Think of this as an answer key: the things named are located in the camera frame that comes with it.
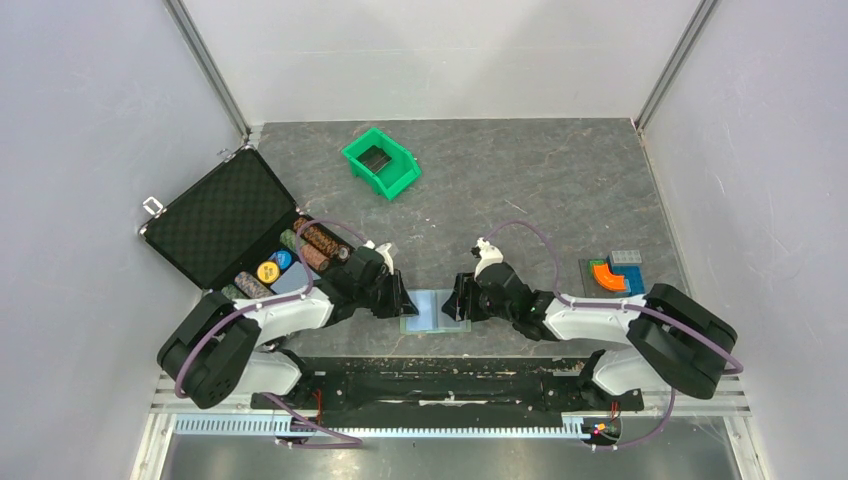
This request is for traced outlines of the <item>green card holder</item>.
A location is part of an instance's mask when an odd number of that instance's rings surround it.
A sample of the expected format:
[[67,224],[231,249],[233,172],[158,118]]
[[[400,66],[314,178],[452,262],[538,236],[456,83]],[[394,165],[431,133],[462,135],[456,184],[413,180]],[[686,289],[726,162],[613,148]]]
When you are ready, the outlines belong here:
[[469,321],[456,321],[441,311],[443,304],[451,296],[450,290],[410,290],[410,298],[419,313],[400,319],[400,332],[413,334],[454,334],[471,331]]

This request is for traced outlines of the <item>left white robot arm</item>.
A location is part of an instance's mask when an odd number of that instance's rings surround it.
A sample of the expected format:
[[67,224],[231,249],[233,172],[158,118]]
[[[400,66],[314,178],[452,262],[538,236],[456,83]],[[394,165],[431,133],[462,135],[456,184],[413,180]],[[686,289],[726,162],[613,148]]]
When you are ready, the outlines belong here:
[[274,393],[290,407],[306,405],[314,381],[295,354],[267,346],[369,311],[377,319],[415,315],[417,307],[395,266],[395,245],[367,242],[312,287],[260,299],[204,296],[160,348],[156,360],[175,394],[209,409],[232,394]]

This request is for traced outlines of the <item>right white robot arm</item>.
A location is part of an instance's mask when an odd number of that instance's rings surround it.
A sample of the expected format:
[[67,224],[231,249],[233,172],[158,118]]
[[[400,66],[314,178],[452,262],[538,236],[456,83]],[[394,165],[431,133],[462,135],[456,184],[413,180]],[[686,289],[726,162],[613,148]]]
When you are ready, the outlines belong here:
[[736,330],[679,289],[655,284],[647,293],[594,301],[529,287],[507,263],[460,273],[444,314],[458,321],[498,318],[534,341],[594,340],[603,350],[577,382],[580,400],[602,408],[616,396],[663,386],[708,400],[720,378],[742,366],[732,358]]

